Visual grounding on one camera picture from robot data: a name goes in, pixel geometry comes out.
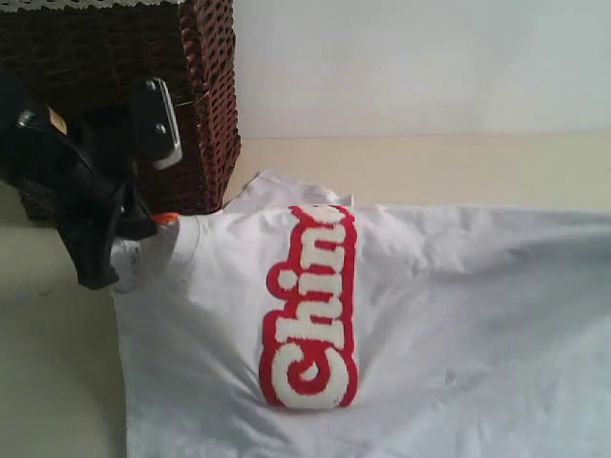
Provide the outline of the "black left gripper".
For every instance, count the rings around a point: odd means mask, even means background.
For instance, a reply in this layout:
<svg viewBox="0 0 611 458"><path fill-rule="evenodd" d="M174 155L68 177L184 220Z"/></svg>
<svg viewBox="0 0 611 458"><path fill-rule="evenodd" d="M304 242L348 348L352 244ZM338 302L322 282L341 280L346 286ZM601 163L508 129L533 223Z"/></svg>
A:
<svg viewBox="0 0 611 458"><path fill-rule="evenodd" d="M128 240L158 232L135 185L134 151L125 107L67 119L48 107L9 109L9 185L59 218L77 281L90 290L118 281L115 231Z"/></svg>

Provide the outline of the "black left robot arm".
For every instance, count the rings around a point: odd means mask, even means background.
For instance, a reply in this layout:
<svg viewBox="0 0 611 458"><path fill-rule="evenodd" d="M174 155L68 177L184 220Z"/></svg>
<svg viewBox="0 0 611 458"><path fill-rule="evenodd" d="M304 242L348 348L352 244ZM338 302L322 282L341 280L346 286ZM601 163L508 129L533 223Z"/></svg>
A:
<svg viewBox="0 0 611 458"><path fill-rule="evenodd" d="M63 119L2 73L1 179L51 213L79 284L91 290L119 280L115 239L158 231L137 190L135 151L126 110Z"/></svg>

